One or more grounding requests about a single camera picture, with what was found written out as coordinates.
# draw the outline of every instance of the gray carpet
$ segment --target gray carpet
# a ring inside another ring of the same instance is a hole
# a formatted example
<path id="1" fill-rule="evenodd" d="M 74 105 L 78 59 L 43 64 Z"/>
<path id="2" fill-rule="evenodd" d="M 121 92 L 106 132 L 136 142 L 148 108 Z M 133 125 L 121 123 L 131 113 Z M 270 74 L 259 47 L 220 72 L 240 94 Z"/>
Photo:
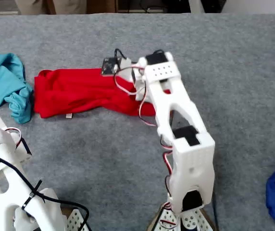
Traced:
<path id="1" fill-rule="evenodd" d="M 171 51 L 216 141 L 221 231 L 275 231 L 265 183 L 275 171 L 275 15 L 115 15 L 0 17 L 0 53 L 42 69 L 99 67 L 120 48 L 132 59 Z M 167 170 L 156 129 L 105 109 L 18 126 L 33 158 L 35 184 L 90 209 L 94 231 L 142 231 L 166 199 Z"/>

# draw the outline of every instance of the white robotic arm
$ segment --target white robotic arm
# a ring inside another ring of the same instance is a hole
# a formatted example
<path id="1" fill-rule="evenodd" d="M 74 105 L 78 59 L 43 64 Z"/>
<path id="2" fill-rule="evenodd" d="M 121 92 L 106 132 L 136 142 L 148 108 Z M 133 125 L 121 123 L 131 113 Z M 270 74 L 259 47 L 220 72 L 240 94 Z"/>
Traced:
<path id="1" fill-rule="evenodd" d="M 146 86 L 148 101 L 156 111 L 158 135 L 173 150 L 173 171 L 167 184 L 172 211 L 179 214 L 202 208 L 212 198 L 215 143 L 187 94 L 173 56 L 169 52 L 155 52 L 132 66 L 138 67 L 133 69 L 134 77 L 131 78 L 137 89 L 137 99 L 142 98 L 142 88 Z M 128 72 L 125 75 L 120 72 L 119 76 L 130 79 Z M 178 111 L 188 125 L 172 130 L 171 111 Z"/>

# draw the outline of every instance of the light blue shirt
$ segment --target light blue shirt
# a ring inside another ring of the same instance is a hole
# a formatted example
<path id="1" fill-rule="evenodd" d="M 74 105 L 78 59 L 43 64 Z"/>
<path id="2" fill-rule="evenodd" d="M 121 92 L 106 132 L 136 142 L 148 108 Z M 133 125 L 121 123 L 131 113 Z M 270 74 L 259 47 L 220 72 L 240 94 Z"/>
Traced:
<path id="1" fill-rule="evenodd" d="M 24 67 L 17 55 L 0 54 L 0 106 L 6 101 L 11 116 L 20 124 L 31 119 L 32 87 L 25 81 Z"/>

